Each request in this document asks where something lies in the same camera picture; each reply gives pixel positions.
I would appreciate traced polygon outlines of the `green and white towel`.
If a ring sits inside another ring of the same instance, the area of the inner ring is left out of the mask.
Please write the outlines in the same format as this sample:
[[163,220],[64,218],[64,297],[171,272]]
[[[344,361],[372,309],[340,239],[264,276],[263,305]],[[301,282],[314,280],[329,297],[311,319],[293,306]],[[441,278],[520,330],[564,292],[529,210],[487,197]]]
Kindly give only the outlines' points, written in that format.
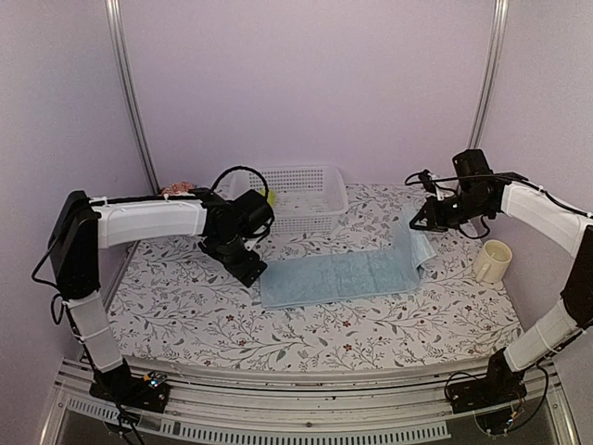
[[276,200],[276,194],[273,190],[262,190],[262,195],[266,198],[267,203],[273,208]]

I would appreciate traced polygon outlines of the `light blue towel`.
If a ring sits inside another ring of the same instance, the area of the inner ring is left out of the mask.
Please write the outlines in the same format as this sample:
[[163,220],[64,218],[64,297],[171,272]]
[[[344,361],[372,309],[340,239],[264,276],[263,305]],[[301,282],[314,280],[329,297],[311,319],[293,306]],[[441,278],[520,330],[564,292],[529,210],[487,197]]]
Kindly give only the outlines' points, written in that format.
[[436,256],[427,237],[410,229],[416,215],[403,206],[388,248],[272,261],[259,279],[267,310],[410,292],[421,283],[420,269]]

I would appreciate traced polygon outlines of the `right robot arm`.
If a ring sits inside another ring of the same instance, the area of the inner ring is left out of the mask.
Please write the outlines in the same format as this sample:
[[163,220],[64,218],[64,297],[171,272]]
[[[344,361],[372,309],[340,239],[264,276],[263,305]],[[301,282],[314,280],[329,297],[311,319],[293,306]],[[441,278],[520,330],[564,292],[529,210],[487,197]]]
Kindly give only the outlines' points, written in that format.
[[560,352],[592,324],[592,214],[517,173],[471,172],[456,179],[456,188],[445,188],[428,171],[407,179],[431,195],[412,228],[460,230],[473,217],[501,214],[535,231],[525,240],[521,230],[511,234],[518,266],[505,283],[526,331],[491,359],[480,382],[483,401],[498,404],[521,372]]

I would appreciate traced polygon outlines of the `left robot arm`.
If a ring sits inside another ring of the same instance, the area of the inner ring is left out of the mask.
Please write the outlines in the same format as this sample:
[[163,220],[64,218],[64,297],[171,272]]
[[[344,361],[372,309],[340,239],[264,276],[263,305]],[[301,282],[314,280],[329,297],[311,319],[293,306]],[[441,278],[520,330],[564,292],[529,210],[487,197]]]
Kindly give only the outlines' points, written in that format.
[[178,196],[113,199],[70,193],[42,260],[51,263],[55,280],[50,286],[88,353],[96,382],[118,402],[131,401],[138,392],[100,296],[99,250],[145,239],[196,236],[204,254],[250,287],[267,265],[246,242],[268,236],[273,222],[266,196],[254,190],[234,200],[208,188]]

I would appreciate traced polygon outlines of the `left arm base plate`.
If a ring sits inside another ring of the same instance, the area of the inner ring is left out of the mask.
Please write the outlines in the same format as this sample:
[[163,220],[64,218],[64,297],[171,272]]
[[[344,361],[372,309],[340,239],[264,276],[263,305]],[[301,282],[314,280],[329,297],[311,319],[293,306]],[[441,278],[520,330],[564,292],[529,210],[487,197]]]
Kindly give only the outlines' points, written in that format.
[[124,407],[164,413],[170,385],[168,376],[160,372],[150,372],[138,377],[126,370],[113,370],[98,373],[89,394],[100,400],[117,402]]

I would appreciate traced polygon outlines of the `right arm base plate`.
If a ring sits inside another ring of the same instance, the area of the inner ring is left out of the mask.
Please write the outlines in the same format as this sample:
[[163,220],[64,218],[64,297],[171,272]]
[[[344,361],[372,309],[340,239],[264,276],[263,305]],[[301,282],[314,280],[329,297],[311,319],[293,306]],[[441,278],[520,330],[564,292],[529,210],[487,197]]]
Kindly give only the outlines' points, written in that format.
[[527,395],[521,382],[491,384],[486,378],[447,383],[444,393],[453,413],[467,413],[519,401]]

